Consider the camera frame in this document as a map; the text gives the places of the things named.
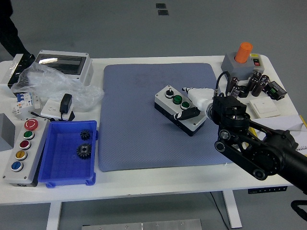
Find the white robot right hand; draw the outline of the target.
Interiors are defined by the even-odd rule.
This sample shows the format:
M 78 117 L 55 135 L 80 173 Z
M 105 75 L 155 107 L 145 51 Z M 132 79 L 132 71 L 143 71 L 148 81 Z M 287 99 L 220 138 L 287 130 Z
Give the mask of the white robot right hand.
M 184 87 L 182 88 L 182 91 L 185 91 L 187 93 L 188 98 L 195 105 L 195 107 L 175 114 L 175 120 L 187 120 L 190 118 L 194 118 L 199 116 L 202 111 L 205 112 L 205 115 L 207 117 L 209 117 L 210 109 L 213 106 L 213 89 Z

